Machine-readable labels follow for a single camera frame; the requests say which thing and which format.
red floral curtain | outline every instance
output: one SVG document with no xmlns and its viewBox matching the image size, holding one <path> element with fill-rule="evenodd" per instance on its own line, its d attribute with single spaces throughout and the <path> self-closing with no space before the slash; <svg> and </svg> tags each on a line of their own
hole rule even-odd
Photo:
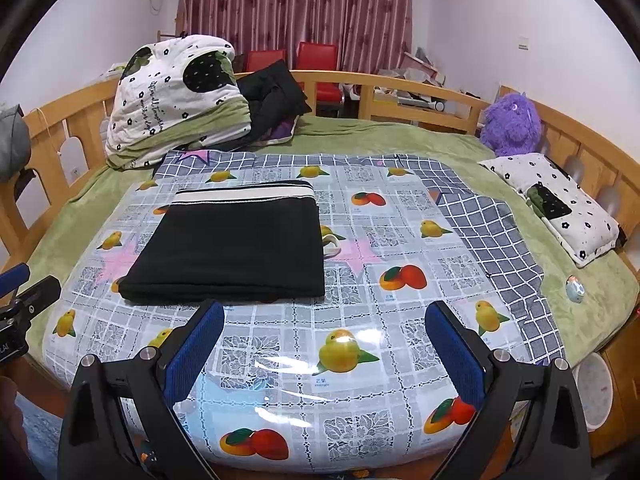
<svg viewBox="0 0 640 480">
<path fill-rule="evenodd" d="M 236 53 L 287 50 L 300 41 L 338 46 L 338 68 L 375 72 L 398 65 L 411 44 L 411 0 L 180 0 L 177 33 L 229 40 Z"/>
</svg>

purple plush toy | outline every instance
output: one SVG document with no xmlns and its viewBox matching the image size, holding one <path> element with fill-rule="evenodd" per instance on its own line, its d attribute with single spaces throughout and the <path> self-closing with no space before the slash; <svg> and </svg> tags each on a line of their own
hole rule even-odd
<svg viewBox="0 0 640 480">
<path fill-rule="evenodd" d="M 536 107 L 524 94 L 512 93 L 498 99 L 484 111 L 480 142 L 497 156 L 535 152 L 542 126 Z"/>
</svg>

green bedsheet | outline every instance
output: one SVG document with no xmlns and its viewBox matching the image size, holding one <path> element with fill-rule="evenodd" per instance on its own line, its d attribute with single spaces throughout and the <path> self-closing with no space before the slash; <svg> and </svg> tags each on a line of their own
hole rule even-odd
<svg viewBox="0 0 640 480">
<path fill-rule="evenodd" d="M 496 174 L 476 164 L 494 154 L 474 137 L 438 134 L 407 124 L 303 117 L 298 120 L 292 141 L 261 148 L 257 153 L 413 153 L 448 164 L 475 192 L 507 202 L 531 253 L 545 271 L 542 293 L 549 301 L 572 366 L 618 330 L 634 307 L 638 282 L 617 254 L 609 251 L 577 269 L 525 202 Z M 47 274 L 64 282 L 130 184 L 146 180 L 149 174 L 150 170 L 111 169 L 98 174 L 64 206 L 34 251 L 29 260 L 30 283 Z M 586 289 L 585 299 L 579 304 L 569 301 L 564 291 L 571 274 Z M 34 319 L 27 334 L 30 353 L 41 364 L 47 317 L 44 311 Z"/>
</svg>

white stripe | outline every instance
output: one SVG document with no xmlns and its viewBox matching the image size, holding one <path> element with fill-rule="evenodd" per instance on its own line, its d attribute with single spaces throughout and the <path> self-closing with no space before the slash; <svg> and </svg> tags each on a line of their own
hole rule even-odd
<svg viewBox="0 0 640 480">
<path fill-rule="evenodd" d="M 176 194 L 172 204 L 197 202 L 238 202 L 242 200 L 264 200 L 275 198 L 315 198 L 314 190 L 308 186 L 269 186 L 250 188 L 206 189 Z"/>
</svg>

wooden bed frame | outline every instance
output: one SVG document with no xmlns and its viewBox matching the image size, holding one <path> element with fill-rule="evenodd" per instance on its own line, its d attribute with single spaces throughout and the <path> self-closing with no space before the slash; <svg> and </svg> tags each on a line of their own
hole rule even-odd
<svg viewBox="0 0 640 480">
<path fill-rule="evenodd" d="M 481 111 L 489 103 L 452 90 L 436 88 L 422 83 L 405 81 L 386 76 L 367 75 L 350 72 L 292 71 L 293 77 L 304 85 L 307 103 L 316 113 L 316 84 L 319 82 L 361 85 L 358 118 L 370 120 L 417 121 L 427 129 L 445 130 L 459 134 L 475 135 Z M 4 269 L 20 262 L 26 262 L 40 239 L 60 212 L 62 206 L 75 196 L 89 178 L 98 171 L 105 161 L 100 142 L 99 125 L 111 113 L 118 85 L 117 80 L 101 82 L 61 97 L 25 116 L 31 136 L 31 160 L 27 168 L 33 168 L 40 177 L 49 208 L 27 228 L 14 200 L 14 176 L 6 184 L 0 184 L 0 238 L 10 255 Z M 466 117 L 453 114 L 406 107 L 374 92 L 375 87 L 389 88 L 429 95 L 453 101 L 462 108 L 468 108 Z M 512 91 L 501 87 L 500 95 Z M 538 113 L 544 123 L 544 132 L 550 143 L 550 156 L 557 164 L 564 165 L 570 155 L 577 155 L 584 163 L 585 177 L 582 187 L 596 197 L 603 186 L 614 186 L 622 199 L 622 206 L 616 219 L 627 235 L 638 229 L 640 222 L 640 164 L 617 148 L 607 139 L 546 105 L 536 103 Z M 66 140 L 65 125 L 69 136 L 77 137 L 82 143 L 88 171 L 69 185 L 62 169 L 58 151 Z M 626 254 L 620 256 L 640 279 L 639 269 L 635 269 Z M 32 360 L 21 358 L 2 371 L 12 377 L 18 389 L 43 409 L 63 416 L 66 391 L 51 382 L 47 374 Z M 508 430 L 500 448 L 494 456 L 484 478 L 491 478 L 500 471 L 510 453 Z M 439 465 L 443 456 L 433 456 L 410 464 L 385 468 L 377 471 L 382 476 L 396 478 L 425 478 Z M 225 480 L 275 479 L 281 475 L 238 471 L 224 466 L 216 466 L 216 472 Z"/>
</svg>

